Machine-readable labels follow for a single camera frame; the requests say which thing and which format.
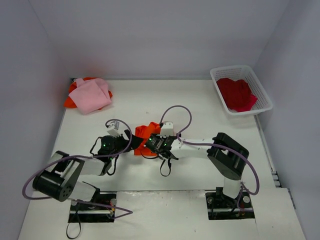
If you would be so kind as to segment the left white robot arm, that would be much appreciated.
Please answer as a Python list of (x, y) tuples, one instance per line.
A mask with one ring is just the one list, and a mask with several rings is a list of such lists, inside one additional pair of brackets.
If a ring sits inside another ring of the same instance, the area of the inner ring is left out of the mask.
[(116, 162), (121, 153), (137, 149), (144, 140), (133, 135), (128, 129), (124, 133), (128, 139), (121, 134), (98, 137), (96, 140), (101, 143), (100, 149), (97, 154), (93, 154), (91, 150), (91, 157), (70, 156), (65, 152), (56, 151), (52, 156), (55, 159), (52, 165), (41, 170), (33, 178), (33, 189), (63, 202), (72, 197), (75, 187), (78, 186), (87, 192), (82, 197), (82, 204), (89, 210), (96, 209), (100, 204), (97, 190), (94, 186), (79, 182), (78, 178), (81, 175), (111, 176), (109, 169), (112, 165), (116, 165), (112, 161)]

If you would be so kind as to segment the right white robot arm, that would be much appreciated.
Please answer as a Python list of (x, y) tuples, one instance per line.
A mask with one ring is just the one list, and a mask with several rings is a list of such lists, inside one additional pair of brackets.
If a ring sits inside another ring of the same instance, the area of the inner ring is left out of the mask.
[(145, 142), (145, 147), (155, 153), (160, 159), (168, 161), (184, 158), (206, 159), (216, 167), (224, 177), (221, 200), (227, 206), (233, 206), (239, 201), (241, 179), (249, 151), (231, 138), (219, 132), (212, 139), (213, 143), (206, 143), (204, 139), (179, 140), (176, 136), (162, 137), (151, 134)]

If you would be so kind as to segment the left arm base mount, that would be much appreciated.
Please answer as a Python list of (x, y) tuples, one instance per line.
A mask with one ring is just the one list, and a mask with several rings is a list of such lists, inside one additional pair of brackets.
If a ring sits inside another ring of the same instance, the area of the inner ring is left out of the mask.
[[(115, 206), (117, 204), (117, 194), (115, 192), (101, 192), (92, 202)], [(115, 211), (114, 208), (72, 201), (68, 223), (113, 223), (115, 221)]]

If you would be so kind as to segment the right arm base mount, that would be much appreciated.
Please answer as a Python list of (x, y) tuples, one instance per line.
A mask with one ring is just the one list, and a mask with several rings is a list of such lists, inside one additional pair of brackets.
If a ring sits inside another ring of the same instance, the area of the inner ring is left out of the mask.
[(223, 188), (205, 193), (207, 215), (210, 221), (254, 219), (251, 197), (242, 191), (235, 199), (223, 194)]

